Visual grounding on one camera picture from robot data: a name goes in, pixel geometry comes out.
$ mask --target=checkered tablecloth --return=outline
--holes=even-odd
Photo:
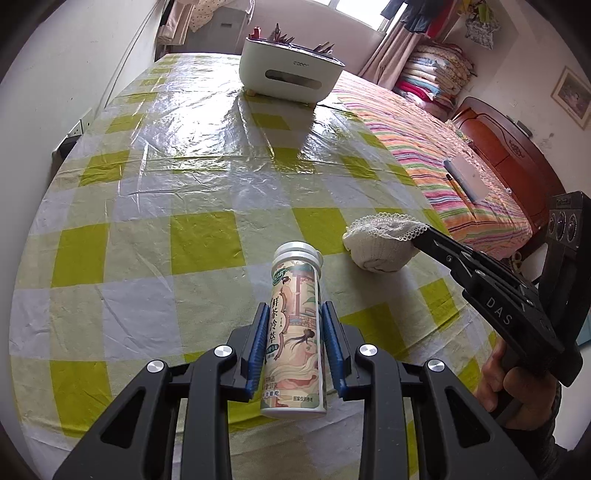
[[[238,62],[164,57],[101,113],[41,203],[9,342],[44,479],[147,361],[195,360],[251,323],[287,241],[322,252],[323,300],[368,342],[408,362],[436,356],[469,387],[478,380],[493,333],[447,268],[419,253],[377,275],[343,249],[346,225],[380,211],[444,229],[405,170],[336,98],[312,110],[245,97]],[[230,405],[234,477],[357,478],[362,403],[329,398],[321,420],[270,422],[258,400]]]

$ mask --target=metal screw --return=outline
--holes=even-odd
[[[429,367],[429,370],[433,370],[434,372],[442,372],[445,368],[445,364],[437,358],[429,360],[427,366]]]
[[[155,374],[164,368],[164,362],[162,360],[152,360],[146,368],[148,372]]]
[[[229,345],[220,345],[216,347],[213,353],[215,356],[228,356],[232,354],[232,347]]]
[[[372,345],[371,343],[366,343],[359,347],[359,353],[365,356],[374,356],[378,353],[378,347]]]

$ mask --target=window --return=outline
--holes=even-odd
[[[353,17],[375,30],[386,32],[389,27],[395,24],[406,9],[406,4],[402,4],[400,10],[392,20],[386,20],[380,15],[382,10],[388,5],[388,0],[313,0],[329,8]]]

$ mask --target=lace trim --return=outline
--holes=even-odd
[[[394,225],[405,221],[412,222],[415,225],[413,225],[403,236],[394,236],[392,234]],[[353,233],[364,232],[371,236],[407,241],[418,237],[427,229],[428,225],[419,222],[416,218],[413,218],[410,215],[380,212],[377,215],[368,215],[355,220],[347,227],[347,233],[345,235],[348,236]]]

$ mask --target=hand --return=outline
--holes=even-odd
[[[505,389],[509,395],[523,403],[505,427],[535,430],[546,423],[552,414],[556,379],[549,373],[542,378],[535,377],[521,367],[512,368],[506,374],[501,367],[506,347],[502,338],[496,340],[491,356],[482,367],[482,378],[474,395],[487,411],[493,411],[498,402],[496,392]]]

